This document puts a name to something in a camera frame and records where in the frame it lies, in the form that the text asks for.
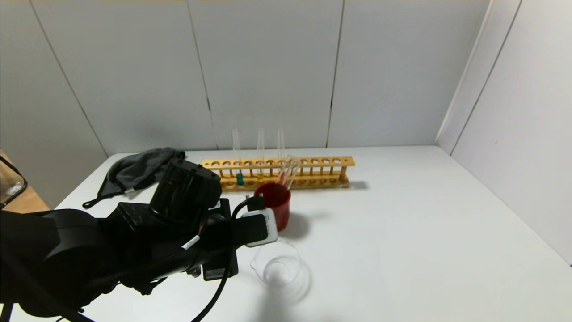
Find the white wall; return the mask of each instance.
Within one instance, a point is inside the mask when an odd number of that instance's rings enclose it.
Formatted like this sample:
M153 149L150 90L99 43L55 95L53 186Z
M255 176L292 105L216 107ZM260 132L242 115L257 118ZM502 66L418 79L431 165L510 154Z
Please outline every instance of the white wall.
M216 148L184 1L33 4L107 153Z
M521 0L491 1L436 145L451 154L492 71Z
M325 147L342 0L189 0L220 148Z
M346 1L328 146L433 144L488 1Z
M2 145L54 205L101 147L432 143L487 1L343 3L2 2Z
M453 151L572 263L572 2L523 0Z
M0 1L0 144L55 207L105 159L29 2Z

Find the test tube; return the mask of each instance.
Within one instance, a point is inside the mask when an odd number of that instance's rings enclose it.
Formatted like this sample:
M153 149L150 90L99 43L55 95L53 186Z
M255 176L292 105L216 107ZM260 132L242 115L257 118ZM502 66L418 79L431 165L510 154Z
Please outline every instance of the test tube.
M282 128L278 129L278 134L276 136L276 149L278 150L278 162L284 164L284 130Z
M263 128L258 129L258 143L256 144L256 154L258 156L258 160L256 161L256 163L259 166L263 166L264 165L264 129ZM262 169L262 168L258 169L258 180L259 181L264 180L264 169Z
M232 130L232 151L235 155L235 159L238 160L242 166L243 160L240 156L239 129L237 128ZM240 169L236 171L236 184L238 186L244 185L243 171Z

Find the red plastic cup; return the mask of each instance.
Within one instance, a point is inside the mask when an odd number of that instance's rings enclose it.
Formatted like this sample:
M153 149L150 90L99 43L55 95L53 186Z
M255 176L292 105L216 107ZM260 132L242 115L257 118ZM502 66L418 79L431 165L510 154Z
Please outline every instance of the red plastic cup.
M278 231L286 228L290 218L290 190L276 182L264 183L254 195L264 195L264 207L274 210Z

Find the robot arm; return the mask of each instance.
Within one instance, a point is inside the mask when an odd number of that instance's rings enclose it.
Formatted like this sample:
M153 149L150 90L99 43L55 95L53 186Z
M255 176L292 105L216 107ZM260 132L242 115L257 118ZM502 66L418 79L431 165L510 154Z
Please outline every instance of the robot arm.
M75 209L3 211L0 302L19 303L34 316L62 314L38 298L8 257L73 312L119 283L148 295L169 275L196 277L201 267L205 280L222 279L224 286L238 273L236 249L268 239L276 227L262 213L236 218L247 204L262 209L262 197L247 199L231 215L220 195L215 173L173 159L150 204L121 202L107 218Z

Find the cable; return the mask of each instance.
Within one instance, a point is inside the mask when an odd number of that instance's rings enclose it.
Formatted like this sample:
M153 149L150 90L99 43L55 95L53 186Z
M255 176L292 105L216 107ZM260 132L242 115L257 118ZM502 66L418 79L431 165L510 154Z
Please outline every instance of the cable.
M14 303L4 303L2 308L2 315L0 315L0 322L10 322L10 316L12 315L12 308Z
M2 261L14 274L17 274L28 290L47 308L50 308L56 315L61 315L70 322L93 322L93 320L81 315L72 309L61 305L46 289L42 287L35 278L28 272L28 269L12 254L6 247L6 242L0 244Z
M238 216L238 214L239 214L239 211L242 208L244 208L246 205L248 205L249 202L251 202L250 198L239 203L239 205L236 206L236 208L232 211L231 220L235 220L236 216ZM213 308L216 301L219 299L220 293L223 292L224 285L227 283L228 274L231 271L232 251L233 251L233 247L229 247L229 249L228 249L228 265L227 265L227 267L224 268L223 278L220 280L219 287L216 289L216 292L214 293L214 295L213 295L212 299L209 301L209 303L205 306L204 309L202 309L201 313L199 313L191 322L201 321L209 313L210 309Z

